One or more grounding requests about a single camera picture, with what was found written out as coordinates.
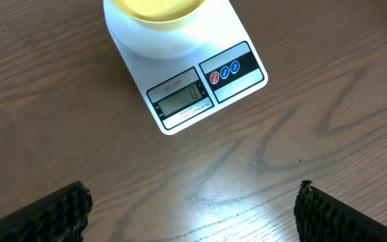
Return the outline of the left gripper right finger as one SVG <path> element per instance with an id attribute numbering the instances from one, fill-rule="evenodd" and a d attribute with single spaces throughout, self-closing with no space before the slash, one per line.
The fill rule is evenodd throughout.
<path id="1" fill-rule="evenodd" d="M 300 184 L 294 216 L 301 242 L 385 242 L 387 227 L 311 185 Z"/>

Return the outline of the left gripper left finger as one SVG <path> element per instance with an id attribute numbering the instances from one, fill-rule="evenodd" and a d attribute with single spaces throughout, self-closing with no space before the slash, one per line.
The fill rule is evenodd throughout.
<path id="1" fill-rule="evenodd" d="M 0 241 L 80 242 L 92 207 L 90 190 L 76 181 L 0 218 Z"/>

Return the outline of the yellow plastic bowl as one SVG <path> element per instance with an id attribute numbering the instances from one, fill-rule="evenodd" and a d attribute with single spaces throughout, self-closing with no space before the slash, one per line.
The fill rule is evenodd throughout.
<path id="1" fill-rule="evenodd" d="M 140 25 L 156 31 L 172 31 L 188 25 L 206 0 L 112 0 Z"/>

